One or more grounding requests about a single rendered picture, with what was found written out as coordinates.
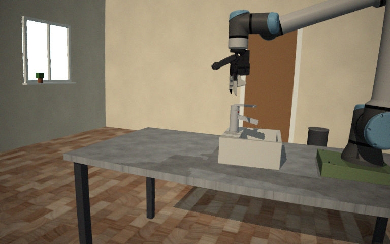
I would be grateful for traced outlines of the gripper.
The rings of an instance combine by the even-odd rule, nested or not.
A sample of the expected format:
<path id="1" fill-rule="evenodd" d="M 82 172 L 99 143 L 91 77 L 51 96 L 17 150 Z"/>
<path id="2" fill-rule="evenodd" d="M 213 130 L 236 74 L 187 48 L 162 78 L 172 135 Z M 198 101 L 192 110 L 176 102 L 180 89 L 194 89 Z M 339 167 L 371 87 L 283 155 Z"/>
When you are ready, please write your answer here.
<path id="1" fill-rule="evenodd" d="M 230 52 L 235 53 L 236 60 L 230 62 L 229 90 L 230 93 L 232 94 L 232 89 L 233 89 L 233 92 L 237 96 L 237 87 L 246 85 L 246 81 L 242 80 L 240 75 L 249 75 L 250 73 L 250 63 L 249 63 L 250 50 L 230 49 Z M 238 56 L 238 54 L 240 56 Z"/>

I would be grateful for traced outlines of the grey mixer tap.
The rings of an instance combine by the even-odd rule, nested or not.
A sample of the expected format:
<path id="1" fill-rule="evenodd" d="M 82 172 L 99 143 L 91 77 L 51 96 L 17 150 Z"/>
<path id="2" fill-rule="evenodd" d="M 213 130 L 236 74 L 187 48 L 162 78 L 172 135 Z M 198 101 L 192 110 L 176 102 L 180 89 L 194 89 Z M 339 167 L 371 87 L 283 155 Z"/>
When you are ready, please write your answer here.
<path id="1" fill-rule="evenodd" d="M 240 112 L 240 106 L 241 107 L 257 107 L 257 105 L 246 105 L 246 104 L 239 104 L 239 105 L 231 105 L 231 111 L 230 111 L 230 129 L 229 132 L 231 133 L 238 133 L 238 128 L 239 128 L 239 120 L 246 121 L 252 124 L 257 125 L 258 120 L 252 119 L 249 117 L 245 117 L 242 115 L 239 115 Z"/>

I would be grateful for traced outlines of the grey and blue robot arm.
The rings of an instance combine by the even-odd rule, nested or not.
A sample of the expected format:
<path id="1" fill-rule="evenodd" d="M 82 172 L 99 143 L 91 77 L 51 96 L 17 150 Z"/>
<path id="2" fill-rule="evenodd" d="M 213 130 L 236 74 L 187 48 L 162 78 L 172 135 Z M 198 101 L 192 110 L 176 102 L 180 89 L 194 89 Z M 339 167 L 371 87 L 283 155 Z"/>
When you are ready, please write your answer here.
<path id="1" fill-rule="evenodd" d="M 270 41 L 286 33 L 370 6 L 385 6 L 371 100 L 355 105 L 349 140 L 341 159 L 367 167 L 383 167 L 382 150 L 390 149 L 390 0 L 328 0 L 292 13 L 237 10 L 229 18 L 229 49 L 248 49 L 249 34 Z"/>

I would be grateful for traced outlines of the beige rectangular sink basin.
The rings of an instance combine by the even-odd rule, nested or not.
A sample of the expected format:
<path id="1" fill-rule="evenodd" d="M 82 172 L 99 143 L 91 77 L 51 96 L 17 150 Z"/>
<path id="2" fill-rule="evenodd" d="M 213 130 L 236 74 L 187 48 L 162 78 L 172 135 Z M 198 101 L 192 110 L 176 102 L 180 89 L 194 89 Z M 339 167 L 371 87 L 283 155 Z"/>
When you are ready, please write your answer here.
<path id="1" fill-rule="evenodd" d="M 219 138 L 218 163 L 279 170 L 280 130 L 239 127 L 238 133 L 231 133 L 229 129 Z"/>

